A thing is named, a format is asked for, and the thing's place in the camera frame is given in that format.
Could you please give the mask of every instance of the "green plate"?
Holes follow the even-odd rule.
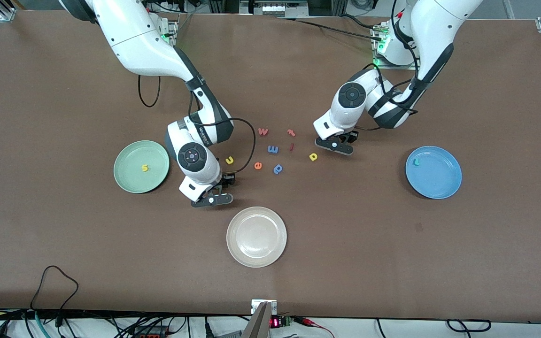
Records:
[[[128,192],[154,190],[168,175],[170,159],[166,149],[154,141],[137,141],[124,148],[114,162],[114,179]]]

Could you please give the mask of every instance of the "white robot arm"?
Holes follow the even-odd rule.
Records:
[[[231,116],[187,55],[162,39],[141,1],[60,0],[60,3],[77,19],[99,25],[127,70],[151,77],[179,77],[185,82],[202,103],[202,109],[169,124],[165,133],[168,153],[185,174],[179,190],[193,206],[231,203],[232,195],[211,192],[213,188],[220,190],[223,185],[234,183],[234,175],[223,175],[218,160],[208,149],[229,139],[233,130]]]
[[[358,83],[365,89],[364,109],[380,128],[397,128],[406,121],[414,105],[431,86],[452,55],[456,32],[482,1],[408,0],[401,19],[397,21],[394,18],[394,23],[389,27],[390,34],[397,36],[406,44],[392,41],[390,45],[392,51],[388,54],[408,54],[408,60],[412,62],[412,55],[408,49],[418,48],[421,66],[410,81],[410,85],[404,92],[393,88],[392,83],[387,80],[381,85],[376,70],[359,71],[348,80],[348,83]],[[346,107],[334,98],[331,109],[314,122],[314,128],[319,136],[316,139],[318,147],[341,154],[352,154],[353,148],[346,143],[352,143],[358,136],[358,133],[352,131],[358,120],[344,117],[348,114],[345,113],[346,110]]]

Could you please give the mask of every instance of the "plate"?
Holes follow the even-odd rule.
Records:
[[[236,214],[227,229],[227,247],[232,257],[250,268],[267,267],[285,250],[285,223],[273,210],[253,206]]]
[[[462,171],[452,154],[440,147],[425,146],[408,156],[406,178],[419,194],[441,200],[459,190]]]
[[[114,162],[114,179],[128,192],[154,190],[168,175],[170,159],[166,149],[154,141],[137,141],[124,148]]]

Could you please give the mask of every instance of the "cable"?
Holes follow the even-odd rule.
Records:
[[[70,330],[70,333],[72,334],[72,338],[77,338],[77,336],[75,335],[75,332],[73,331],[70,323],[68,322],[68,319],[64,318],[64,321],[66,322],[66,326],[68,327],[68,329]]]
[[[36,309],[34,308],[33,304],[35,302],[35,299],[39,295],[39,291],[41,291],[41,287],[43,286],[43,280],[45,279],[45,274],[47,273],[47,270],[49,270],[51,268],[57,269],[64,277],[68,278],[70,281],[75,283],[75,286],[76,286],[73,293],[68,298],[66,298],[66,300],[62,303],[62,306],[60,306],[60,310],[58,310],[58,311],[61,311],[64,308],[64,306],[66,305],[66,303],[70,300],[70,298],[74,297],[75,294],[77,293],[77,291],[79,291],[79,283],[77,282],[77,280],[75,280],[71,276],[68,276],[66,274],[66,272],[62,271],[62,269],[60,269],[60,267],[58,267],[57,265],[49,265],[49,267],[47,267],[47,268],[45,268],[45,270],[43,270],[43,274],[41,274],[41,282],[39,282],[39,287],[37,287],[37,291],[35,292],[35,295],[32,296],[32,299],[31,299],[30,308],[31,308],[31,310],[35,311],[35,316],[37,315],[37,312],[36,312]]]
[[[375,320],[377,321],[377,326],[379,327],[379,332],[381,332],[381,336],[382,336],[383,338],[386,338],[386,337],[385,337],[385,333],[383,333],[383,329],[381,328],[381,322],[379,321],[378,318],[375,318]]]
[[[294,322],[302,324],[302,325],[307,326],[307,327],[316,327],[317,329],[323,329],[323,330],[329,332],[329,334],[331,335],[332,338],[335,338],[335,336],[333,335],[333,332],[331,332],[331,330],[327,329],[326,327],[322,327],[321,325],[318,325],[317,323],[312,321],[312,319],[308,319],[308,318],[304,318],[304,317],[300,317],[300,316],[292,316],[292,319],[294,320]]]
[[[348,17],[348,18],[354,20],[354,22],[356,22],[359,26],[362,26],[364,28],[368,28],[369,30],[373,29],[373,26],[365,25],[364,23],[362,23],[360,20],[358,20],[356,17],[354,17],[352,15],[344,13],[344,14],[340,15],[340,17]]]
[[[194,124],[197,124],[198,126],[211,127],[211,126],[217,126],[219,124],[229,122],[229,121],[241,121],[241,122],[247,124],[250,129],[252,129],[252,136],[253,136],[252,151],[249,153],[249,158],[247,158],[247,161],[245,162],[243,167],[241,167],[240,169],[237,169],[234,173],[238,173],[240,171],[243,171],[243,169],[246,169],[247,165],[249,165],[249,162],[252,160],[252,157],[254,156],[254,150],[256,149],[256,130],[254,129],[254,126],[250,122],[248,122],[247,120],[243,120],[243,118],[239,118],[239,117],[229,117],[226,120],[222,120],[222,121],[214,122],[214,123],[198,123],[198,122],[195,122],[195,121],[193,121],[193,118],[192,118],[192,115],[191,115],[191,104],[193,103],[193,97],[194,96],[195,96],[195,94],[193,94],[193,92],[191,92],[191,96],[190,96],[190,99],[189,99],[189,110],[187,111],[187,115],[189,115],[189,118],[191,119],[191,121]]]
[[[408,80],[406,80],[406,81],[402,81],[401,83],[396,83],[396,84],[394,85],[394,87],[398,87],[398,86],[401,86],[401,85],[403,85],[403,84],[407,84],[407,83],[409,83],[409,82],[410,82],[410,79],[408,79]]]
[[[172,323],[172,319],[168,322],[168,327],[167,329],[170,329],[170,323]],[[175,334],[175,333],[178,333],[179,331],[181,331],[181,329],[185,326],[185,323],[187,323],[187,317],[185,317],[185,320],[183,321],[182,325],[177,329],[177,331],[170,331],[168,330],[168,335],[171,335],[171,334]]]
[[[384,95],[387,94],[388,92],[385,90],[385,84],[384,84],[384,81],[383,81],[383,75],[381,74],[381,70],[374,63],[367,64],[367,66],[365,66],[363,69],[367,69],[367,68],[369,68],[369,66],[373,66],[377,70],[377,72],[379,73],[379,82],[381,83],[381,90],[384,92]],[[395,86],[393,86],[391,88],[391,90],[389,90],[389,92],[391,93],[394,89],[395,89]],[[418,113],[418,110],[412,109],[412,108],[409,108],[409,107],[404,107],[403,105],[400,104],[401,102],[395,102],[393,98],[389,98],[389,102],[395,104],[397,107],[400,107],[401,109],[405,109],[405,110],[410,111],[411,112],[410,115]]]
[[[154,103],[152,103],[151,105],[148,105],[143,100],[143,97],[141,96],[141,75],[139,75],[137,77],[137,92],[139,92],[139,100],[141,100],[141,103],[143,103],[144,106],[146,106],[148,108],[151,108],[151,107],[154,107],[154,105],[156,105],[157,99],[160,97],[160,83],[161,83],[161,81],[162,81],[162,77],[158,77],[158,91],[157,91],[157,94],[156,94],[156,99],[154,100]]]
[[[320,326],[320,325],[318,325],[318,324],[315,324],[315,325],[316,325],[316,326],[314,326],[314,327],[318,327],[319,329],[323,329],[323,330],[329,332],[329,334],[331,335],[331,337],[335,338],[335,336],[333,335],[333,332],[331,332],[331,330],[329,330],[329,329],[327,329],[327,328],[324,328],[324,327],[322,327],[322,326]]]
[[[39,330],[41,330],[41,333],[43,333],[43,336],[45,336],[45,338],[51,338],[51,336],[49,336],[49,333],[45,331],[45,328],[41,324],[41,319],[39,319],[39,315],[37,314],[36,311],[35,311],[35,321],[37,322],[37,326],[39,327]]]
[[[325,25],[320,25],[320,24],[314,23],[314,22],[297,21],[297,20],[295,20],[295,22],[306,23],[307,25],[313,25],[313,26],[317,26],[317,27],[320,27],[320,28],[325,28],[325,30],[331,30],[331,31],[336,31],[336,32],[340,32],[340,33],[343,33],[343,34],[349,34],[349,35],[352,35],[352,36],[358,36],[358,37],[363,37],[363,38],[369,38],[369,39],[375,40],[375,41],[381,41],[380,37],[367,36],[367,35],[364,35],[364,34],[358,34],[358,33],[354,33],[354,32],[348,32],[348,31],[344,31],[344,30],[339,30],[337,28],[333,28],[333,27],[329,27],[329,26],[325,26]]]
[[[455,322],[459,323],[460,326],[462,326],[463,330],[453,328],[452,325],[450,325],[451,321],[455,321]],[[492,328],[492,322],[491,321],[470,321],[470,322],[487,323],[487,327],[485,329],[469,330],[466,327],[466,325],[460,319],[447,319],[446,320],[446,325],[448,325],[448,329],[451,329],[454,332],[466,333],[467,338],[471,338],[471,332],[474,332],[474,333],[486,332],[486,331],[489,331]]]
[[[354,129],[358,129],[360,131],[365,131],[365,132],[372,132],[372,131],[376,131],[378,129],[381,129],[381,127],[377,127],[377,128],[363,128],[363,127],[359,127],[359,126],[354,126]]]
[[[24,314],[22,315],[22,317],[24,317],[24,325],[26,325],[26,331],[28,331],[28,335],[29,335],[31,338],[35,338],[35,336],[32,335],[31,328],[28,326],[28,318],[26,318],[26,312],[24,312]]]
[[[415,56],[415,52],[412,51],[412,47],[410,47],[410,45],[408,45],[408,43],[404,42],[404,39],[400,36],[400,34],[398,33],[398,31],[395,29],[395,25],[394,25],[394,12],[395,12],[395,3],[397,2],[397,0],[394,0],[394,3],[393,5],[391,6],[391,16],[390,16],[390,19],[389,19],[389,22],[391,23],[391,29],[394,30],[394,35],[395,37],[400,41],[402,42],[402,45],[404,45],[404,48],[405,49],[408,49],[408,51],[410,51],[410,55],[412,55],[412,60],[415,64],[415,77],[418,76],[418,72],[419,72],[419,64],[417,62],[417,57]]]

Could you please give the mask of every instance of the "brown table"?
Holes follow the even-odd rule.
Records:
[[[316,21],[364,32],[347,19]],[[0,307],[27,307],[43,268],[56,264],[81,283],[73,308],[248,313],[252,298],[273,298],[280,311],[309,316],[541,321],[533,21],[468,21],[420,113],[393,131],[362,132],[350,157],[316,148],[312,122],[369,62],[368,41],[270,17],[194,15],[179,45],[233,116],[270,130],[254,156],[264,168],[238,175],[229,206],[191,208],[176,163],[148,194],[114,182],[124,146],[162,143],[165,126],[186,115],[182,81],[164,78],[147,109],[137,75],[96,25],[64,11],[20,11],[0,25]],[[393,82],[410,75],[385,70]],[[144,79],[146,100],[156,85]],[[368,116],[360,124],[373,125]],[[236,122],[212,151],[224,167],[233,156],[234,169],[250,142]],[[424,199],[406,181],[404,160],[423,145],[460,162],[453,197]],[[280,214],[288,243],[276,263],[251,269],[231,257],[225,233],[257,205]],[[37,306],[58,307],[71,290],[51,273]]]

